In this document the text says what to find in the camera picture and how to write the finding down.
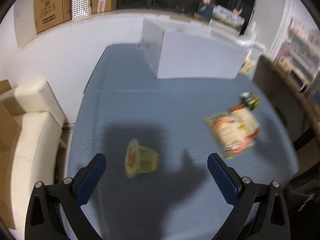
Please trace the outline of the red white noodle snack bag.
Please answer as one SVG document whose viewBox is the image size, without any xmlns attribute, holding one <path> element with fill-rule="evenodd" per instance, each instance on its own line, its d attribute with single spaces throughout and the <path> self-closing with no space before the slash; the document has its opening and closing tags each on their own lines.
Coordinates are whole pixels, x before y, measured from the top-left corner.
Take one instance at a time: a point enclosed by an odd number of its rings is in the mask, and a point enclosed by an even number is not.
<svg viewBox="0 0 320 240">
<path fill-rule="evenodd" d="M 252 147 L 260 131 L 259 122 L 244 104 L 205 116 L 203 120 L 223 148 L 226 159 L 235 158 Z"/>
</svg>

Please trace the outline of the cream sofa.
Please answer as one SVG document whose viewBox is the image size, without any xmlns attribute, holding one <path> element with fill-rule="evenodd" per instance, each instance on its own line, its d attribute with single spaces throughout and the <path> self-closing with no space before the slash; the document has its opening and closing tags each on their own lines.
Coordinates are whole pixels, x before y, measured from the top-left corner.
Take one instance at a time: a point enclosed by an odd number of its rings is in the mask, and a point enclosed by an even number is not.
<svg viewBox="0 0 320 240">
<path fill-rule="evenodd" d="M 1 93 L 1 219 L 19 239 L 34 184 L 54 182 L 64 122 L 46 80 Z"/>
</svg>

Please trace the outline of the wooden side shelf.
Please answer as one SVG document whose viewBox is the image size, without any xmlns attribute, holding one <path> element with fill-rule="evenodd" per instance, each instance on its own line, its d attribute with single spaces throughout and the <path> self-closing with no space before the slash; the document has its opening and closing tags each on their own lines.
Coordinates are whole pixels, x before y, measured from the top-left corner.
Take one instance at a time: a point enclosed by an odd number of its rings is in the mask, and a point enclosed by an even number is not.
<svg viewBox="0 0 320 240">
<path fill-rule="evenodd" d="M 265 55 L 258 59 L 253 82 L 271 102 L 296 149 L 313 139 L 319 145 L 319 114 L 283 70 Z"/>
</svg>

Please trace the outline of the yellow tissue pack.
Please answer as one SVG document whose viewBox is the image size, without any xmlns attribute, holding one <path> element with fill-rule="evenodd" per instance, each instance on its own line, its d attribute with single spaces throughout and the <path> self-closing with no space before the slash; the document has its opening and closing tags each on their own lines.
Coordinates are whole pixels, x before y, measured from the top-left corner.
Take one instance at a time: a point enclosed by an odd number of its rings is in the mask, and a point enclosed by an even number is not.
<svg viewBox="0 0 320 240">
<path fill-rule="evenodd" d="M 248 50 L 242 67 L 239 70 L 239 74 L 243 76 L 252 76 L 253 70 L 257 65 L 259 57 L 264 53 L 266 46 L 260 42 L 252 41 L 244 36 L 240 36 L 237 43 L 243 48 Z"/>
</svg>

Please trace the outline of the white cardboard box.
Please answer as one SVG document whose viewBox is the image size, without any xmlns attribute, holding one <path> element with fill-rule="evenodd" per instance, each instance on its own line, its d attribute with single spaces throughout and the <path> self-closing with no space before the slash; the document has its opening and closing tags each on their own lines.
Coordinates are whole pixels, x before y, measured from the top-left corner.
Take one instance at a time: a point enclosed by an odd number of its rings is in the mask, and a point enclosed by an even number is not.
<svg viewBox="0 0 320 240">
<path fill-rule="evenodd" d="M 248 50 L 196 26 L 143 20 L 140 49 L 157 79 L 234 79 Z"/>
</svg>

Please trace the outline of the white spray bottle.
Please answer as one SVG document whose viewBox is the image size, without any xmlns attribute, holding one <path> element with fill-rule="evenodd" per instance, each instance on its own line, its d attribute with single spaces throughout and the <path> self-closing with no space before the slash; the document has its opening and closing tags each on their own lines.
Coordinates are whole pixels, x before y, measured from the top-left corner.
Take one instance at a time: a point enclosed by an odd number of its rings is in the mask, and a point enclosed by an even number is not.
<svg viewBox="0 0 320 240">
<path fill-rule="evenodd" d="M 255 32 L 256 30 L 256 26 L 257 26 L 257 23 L 255 21 L 252 21 L 249 26 L 247 27 L 246 29 L 246 36 L 249 40 L 251 41 L 255 41 L 256 38 L 257 38 L 257 34 Z"/>
</svg>

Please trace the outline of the printed landscape gift box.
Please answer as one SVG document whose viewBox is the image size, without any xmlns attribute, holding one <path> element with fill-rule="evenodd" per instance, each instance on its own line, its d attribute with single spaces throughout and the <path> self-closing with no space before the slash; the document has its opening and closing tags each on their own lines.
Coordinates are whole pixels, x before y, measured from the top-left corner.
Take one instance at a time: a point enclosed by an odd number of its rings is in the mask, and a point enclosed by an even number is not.
<svg viewBox="0 0 320 240">
<path fill-rule="evenodd" d="M 220 5 L 216 5 L 213 9 L 212 19 L 240 31 L 245 22 L 245 19 L 240 16 L 241 13 L 242 9 L 230 11 Z"/>
</svg>

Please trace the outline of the dark blue gift bag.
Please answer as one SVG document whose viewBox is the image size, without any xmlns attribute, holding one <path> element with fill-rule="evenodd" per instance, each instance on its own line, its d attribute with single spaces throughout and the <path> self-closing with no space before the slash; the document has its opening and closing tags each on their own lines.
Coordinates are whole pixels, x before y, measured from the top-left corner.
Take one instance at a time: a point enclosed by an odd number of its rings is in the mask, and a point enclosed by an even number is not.
<svg viewBox="0 0 320 240">
<path fill-rule="evenodd" d="M 199 4 L 197 14 L 200 15 L 206 22 L 209 22 L 212 19 L 213 10 L 214 5 L 201 2 Z"/>
</svg>

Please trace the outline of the large brown cardboard box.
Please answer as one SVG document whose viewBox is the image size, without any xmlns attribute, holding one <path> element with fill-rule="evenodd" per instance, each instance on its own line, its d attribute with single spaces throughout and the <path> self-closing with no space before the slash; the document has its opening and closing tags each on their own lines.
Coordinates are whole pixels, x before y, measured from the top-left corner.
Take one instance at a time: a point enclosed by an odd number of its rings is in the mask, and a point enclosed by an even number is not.
<svg viewBox="0 0 320 240">
<path fill-rule="evenodd" d="M 72 0 L 34 0 L 37 33 L 72 19 Z"/>
</svg>

